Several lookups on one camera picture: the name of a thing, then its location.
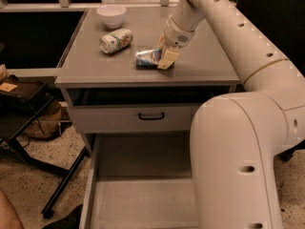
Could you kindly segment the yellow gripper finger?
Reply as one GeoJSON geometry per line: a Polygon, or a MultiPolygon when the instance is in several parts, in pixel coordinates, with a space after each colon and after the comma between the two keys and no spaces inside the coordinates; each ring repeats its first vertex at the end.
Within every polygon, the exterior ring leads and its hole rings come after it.
{"type": "Polygon", "coordinates": [[[165,36],[164,33],[161,33],[156,47],[158,50],[163,50],[164,46],[165,46],[165,36]]]}
{"type": "Polygon", "coordinates": [[[167,70],[174,61],[179,57],[180,53],[178,47],[165,46],[162,50],[161,58],[158,62],[157,68],[160,70],[167,70]]]}

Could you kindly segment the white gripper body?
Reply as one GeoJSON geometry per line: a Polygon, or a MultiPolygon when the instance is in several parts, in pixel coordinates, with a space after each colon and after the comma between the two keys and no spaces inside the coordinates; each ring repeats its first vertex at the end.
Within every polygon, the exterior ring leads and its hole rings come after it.
{"type": "Polygon", "coordinates": [[[163,30],[165,43],[168,47],[186,47],[193,38],[193,31],[184,31],[179,28],[170,15],[167,19],[166,26],[163,30]]]}

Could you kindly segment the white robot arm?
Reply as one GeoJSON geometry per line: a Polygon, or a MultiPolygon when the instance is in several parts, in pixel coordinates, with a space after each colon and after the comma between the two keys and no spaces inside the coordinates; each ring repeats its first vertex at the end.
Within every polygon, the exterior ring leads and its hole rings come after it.
{"type": "Polygon", "coordinates": [[[160,36],[159,68],[206,20],[244,88],[205,102],[190,131],[199,229],[283,229],[276,155],[305,138],[305,78],[228,0],[179,0],[160,36]]]}

